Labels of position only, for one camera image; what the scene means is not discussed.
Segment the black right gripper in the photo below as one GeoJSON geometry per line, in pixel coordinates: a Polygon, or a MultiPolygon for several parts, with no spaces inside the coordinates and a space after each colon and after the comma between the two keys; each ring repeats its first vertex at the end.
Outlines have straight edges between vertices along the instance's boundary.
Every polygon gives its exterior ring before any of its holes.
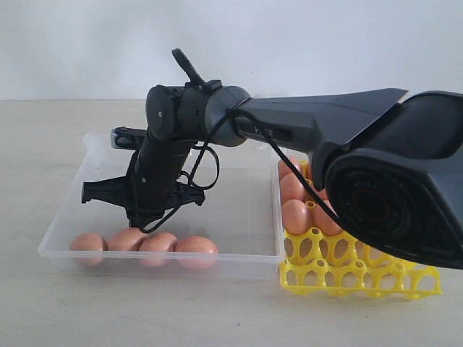
{"type": "MultiPolygon", "coordinates": [[[[177,179],[190,154],[194,140],[159,140],[150,132],[129,165],[127,217],[131,226],[147,226],[161,219],[166,210],[205,201],[204,190],[177,179]]],[[[127,207],[127,177],[82,183],[81,203],[91,200],[127,207]]]]}

